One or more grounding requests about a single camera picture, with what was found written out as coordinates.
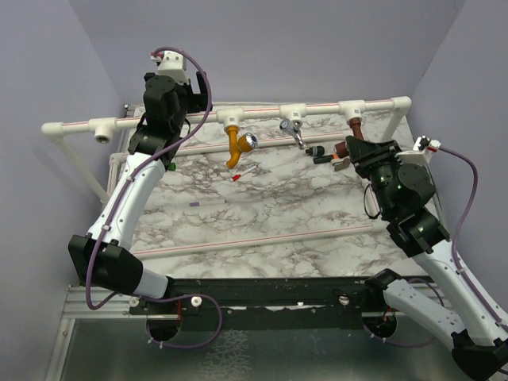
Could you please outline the beige mini stapler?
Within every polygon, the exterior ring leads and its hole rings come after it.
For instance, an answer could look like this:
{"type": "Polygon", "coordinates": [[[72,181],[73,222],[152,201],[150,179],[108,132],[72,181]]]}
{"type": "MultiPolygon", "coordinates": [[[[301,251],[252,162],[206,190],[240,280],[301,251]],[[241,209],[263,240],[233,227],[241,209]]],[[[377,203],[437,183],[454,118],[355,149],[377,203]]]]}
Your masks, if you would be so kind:
{"type": "Polygon", "coordinates": [[[350,166],[350,159],[348,157],[345,157],[343,159],[334,159],[331,161],[331,164],[333,166],[333,170],[335,172],[342,171],[350,166]]]}

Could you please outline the aluminium table frame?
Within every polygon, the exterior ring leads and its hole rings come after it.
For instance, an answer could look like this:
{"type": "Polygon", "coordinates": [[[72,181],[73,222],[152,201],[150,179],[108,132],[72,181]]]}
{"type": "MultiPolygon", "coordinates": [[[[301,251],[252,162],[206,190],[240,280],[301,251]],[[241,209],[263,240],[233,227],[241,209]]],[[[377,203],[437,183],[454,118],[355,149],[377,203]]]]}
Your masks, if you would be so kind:
{"type": "MultiPolygon", "coordinates": [[[[378,143],[385,142],[389,140],[393,140],[392,137],[385,137],[385,130],[392,118],[393,113],[390,111],[374,111],[374,112],[365,112],[362,114],[362,134],[364,136],[364,140],[378,143]]],[[[414,285],[408,281],[409,284],[418,291],[414,285]]],[[[446,298],[444,294],[439,289],[439,296],[442,298],[446,298]]],[[[130,308],[137,306],[141,301],[148,302],[158,302],[158,303],[167,303],[167,302],[181,302],[184,300],[184,296],[176,296],[172,297],[171,294],[168,298],[164,299],[150,299],[145,297],[140,297],[136,295],[125,295],[125,294],[117,294],[113,291],[107,290],[103,287],[92,286],[91,288],[86,288],[83,285],[83,294],[79,299],[71,300],[71,305],[67,308],[63,315],[67,320],[78,320],[78,319],[94,319],[94,318],[136,318],[144,320],[147,326],[147,332],[149,335],[149,339],[151,342],[157,343],[160,347],[172,347],[173,346],[173,338],[180,330],[179,327],[169,327],[167,329],[157,328],[155,323],[152,323],[145,316],[134,316],[129,310],[130,308]]],[[[450,309],[452,306],[449,302],[446,305],[442,305],[438,298],[429,298],[431,301],[450,309]]],[[[396,314],[403,314],[400,311],[397,311],[393,307],[389,307],[389,309],[396,314]]],[[[210,331],[214,336],[217,336],[223,329],[221,327],[217,327],[214,331],[210,331]]]]}

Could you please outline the black orange highlighter marker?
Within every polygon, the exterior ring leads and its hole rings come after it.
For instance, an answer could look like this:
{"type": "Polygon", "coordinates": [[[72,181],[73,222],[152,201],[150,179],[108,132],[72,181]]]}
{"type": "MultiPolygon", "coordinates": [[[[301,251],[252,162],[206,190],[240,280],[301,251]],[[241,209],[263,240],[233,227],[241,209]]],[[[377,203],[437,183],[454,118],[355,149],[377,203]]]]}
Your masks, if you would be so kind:
{"type": "Polygon", "coordinates": [[[330,163],[333,160],[337,160],[337,155],[325,155],[325,156],[317,156],[313,158],[314,164],[326,164],[330,163]]]}

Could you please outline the white pvc pipe frame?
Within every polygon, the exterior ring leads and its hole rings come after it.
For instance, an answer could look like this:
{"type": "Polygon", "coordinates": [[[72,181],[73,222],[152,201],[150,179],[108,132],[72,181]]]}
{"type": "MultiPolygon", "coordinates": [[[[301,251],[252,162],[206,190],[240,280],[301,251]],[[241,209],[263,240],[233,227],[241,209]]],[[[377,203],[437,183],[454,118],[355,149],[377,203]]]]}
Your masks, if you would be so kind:
{"type": "MultiPolygon", "coordinates": [[[[346,121],[361,117],[365,112],[390,111],[392,118],[385,130],[385,137],[392,137],[400,121],[406,116],[411,106],[411,99],[408,97],[395,97],[387,100],[364,101],[350,100],[330,104],[307,105],[304,103],[271,105],[265,108],[246,109],[243,106],[224,108],[218,111],[211,110],[209,113],[188,114],[187,123],[183,126],[180,133],[184,137],[184,142],[195,135],[205,123],[218,123],[223,125],[224,130],[227,126],[237,125],[244,120],[250,119],[280,119],[300,120],[304,117],[314,115],[341,115],[346,121]]],[[[134,129],[136,131],[140,118],[117,119],[114,117],[95,118],[89,121],[75,123],[45,123],[41,127],[42,133],[75,165],[82,173],[86,183],[92,188],[101,202],[106,206],[111,198],[91,174],[86,164],[77,156],[77,154],[67,145],[64,138],[67,135],[92,132],[96,140],[108,140],[117,131],[124,129],[134,129]]]]}

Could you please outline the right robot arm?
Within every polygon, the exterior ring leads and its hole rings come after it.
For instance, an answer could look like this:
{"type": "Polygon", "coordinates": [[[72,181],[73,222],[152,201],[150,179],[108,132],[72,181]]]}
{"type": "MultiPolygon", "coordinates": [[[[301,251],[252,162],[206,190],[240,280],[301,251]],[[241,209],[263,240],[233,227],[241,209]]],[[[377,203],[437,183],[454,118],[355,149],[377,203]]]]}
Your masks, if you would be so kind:
{"type": "Polygon", "coordinates": [[[458,236],[426,208],[436,192],[426,166],[445,147],[425,136],[406,151],[394,140],[373,143],[354,136],[346,138],[345,147],[356,173],[371,184],[393,242],[425,270],[452,307],[431,301],[389,269],[369,279],[366,304],[404,313],[451,351],[465,375],[489,380],[507,364],[507,313],[459,255],[458,236]]]}

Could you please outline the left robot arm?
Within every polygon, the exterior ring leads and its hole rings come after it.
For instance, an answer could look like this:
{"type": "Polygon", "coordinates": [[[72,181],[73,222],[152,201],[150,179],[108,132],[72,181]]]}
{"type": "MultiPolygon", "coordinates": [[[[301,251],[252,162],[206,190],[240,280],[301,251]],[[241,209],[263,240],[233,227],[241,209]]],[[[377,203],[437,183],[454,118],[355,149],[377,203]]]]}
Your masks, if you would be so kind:
{"type": "Polygon", "coordinates": [[[68,251],[81,284],[148,299],[158,313],[175,304],[173,278],[148,270],[129,250],[133,234],[155,185],[171,166],[187,115],[212,110],[210,84],[197,74],[199,93],[168,75],[145,75],[145,112],[132,135],[124,172],[96,222],[74,235],[68,251]]]}

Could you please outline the grey silver water faucet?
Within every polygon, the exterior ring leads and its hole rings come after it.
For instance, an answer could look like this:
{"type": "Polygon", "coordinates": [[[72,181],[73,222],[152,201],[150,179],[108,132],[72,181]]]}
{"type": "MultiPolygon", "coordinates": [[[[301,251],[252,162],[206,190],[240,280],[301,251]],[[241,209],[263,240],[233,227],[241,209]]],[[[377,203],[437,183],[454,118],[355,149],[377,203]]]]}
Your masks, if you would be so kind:
{"type": "Polygon", "coordinates": [[[306,144],[302,139],[301,125],[302,122],[300,120],[290,120],[288,118],[284,118],[279,123],[279,129],[283,133],[291,136],[300,150],[304,150],[306,148],[306,144]]]}

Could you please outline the red white marker pen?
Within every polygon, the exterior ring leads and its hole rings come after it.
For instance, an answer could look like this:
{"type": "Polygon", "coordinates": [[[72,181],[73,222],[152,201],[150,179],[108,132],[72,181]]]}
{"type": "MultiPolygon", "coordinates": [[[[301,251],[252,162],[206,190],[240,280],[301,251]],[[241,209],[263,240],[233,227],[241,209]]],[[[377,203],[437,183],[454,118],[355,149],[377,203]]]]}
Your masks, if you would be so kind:
{"type": "Polygon", "coordinates": [[[243,170],[242,172],[238,173],[238,174],[235,174],[231,177],[231,181],[232,182],[236,182],[238,179],[240,179],[241,177],[243,177],[244,175],[247,175],[249,173],[251,173],[252,171],[255,171],[257,169],[257,166],[251,166],[245,170],[243,170]]]}

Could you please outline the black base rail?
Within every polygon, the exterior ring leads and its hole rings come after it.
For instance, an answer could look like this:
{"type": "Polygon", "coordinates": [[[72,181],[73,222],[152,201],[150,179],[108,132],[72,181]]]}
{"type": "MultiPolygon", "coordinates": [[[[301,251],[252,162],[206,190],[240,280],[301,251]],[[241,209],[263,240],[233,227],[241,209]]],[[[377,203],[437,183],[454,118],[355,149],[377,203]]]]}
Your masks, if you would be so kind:
{"type": "Polygon", "coordinates": [[[178,279],[181,302],[141,301],[130,308],[157,328],[184,331],[363,329],[389,337],[397,316],[366,277],[178,279]]]}

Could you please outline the purple white marker pen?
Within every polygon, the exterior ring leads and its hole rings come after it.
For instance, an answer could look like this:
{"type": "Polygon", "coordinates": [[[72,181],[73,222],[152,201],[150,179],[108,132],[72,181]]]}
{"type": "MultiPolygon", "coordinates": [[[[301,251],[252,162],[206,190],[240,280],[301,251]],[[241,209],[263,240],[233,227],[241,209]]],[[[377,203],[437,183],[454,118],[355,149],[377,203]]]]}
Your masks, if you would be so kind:
{"type": "Polygon", "coordinates": [[[190,207],[200,207],[200,206],[217,206],[227,204],[227,200],[219,199],[219,200],[204,200],[204,201],[194,201],[190,202],[190,207]]]}

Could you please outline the orange water faucet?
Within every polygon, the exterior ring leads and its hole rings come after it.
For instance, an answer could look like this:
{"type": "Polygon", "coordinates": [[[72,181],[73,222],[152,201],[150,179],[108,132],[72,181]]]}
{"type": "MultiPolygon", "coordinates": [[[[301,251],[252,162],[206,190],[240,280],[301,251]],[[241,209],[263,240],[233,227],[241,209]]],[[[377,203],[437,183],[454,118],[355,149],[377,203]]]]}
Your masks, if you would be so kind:
{"type": "Polygon", "coordinates": [[[238,164],[241,155],[256,149],[259,145],[259,141],[253,133],[246,133],[239,137],[239,127],[237,125],[227,126],[225,132],[229,138],[230,154],[230,158],[226,162],[226,167],[228,169],[233,169],[238,164]]]}

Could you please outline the brown water faucet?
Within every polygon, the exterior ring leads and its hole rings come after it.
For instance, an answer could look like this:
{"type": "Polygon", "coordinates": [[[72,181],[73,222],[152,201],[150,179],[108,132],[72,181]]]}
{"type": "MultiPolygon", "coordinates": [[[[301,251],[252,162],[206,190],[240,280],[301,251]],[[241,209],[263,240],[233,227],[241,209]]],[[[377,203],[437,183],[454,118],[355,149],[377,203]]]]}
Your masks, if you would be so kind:
{"type": "MultiPolygon", "coordinates": [[[[362,118],[361,117],[354,117],[347,121],[347,124],[349,128],[351,129],[352,136],[356,139],[363,140],[364,136],[362,134],[362,118]]],[[[335,153],[340,159],[343,159],[345,157],[349,156],[348,148],[347,148],[347,141],[344,140],[340,143],[337,143],[335,145],[335,153]]]]}

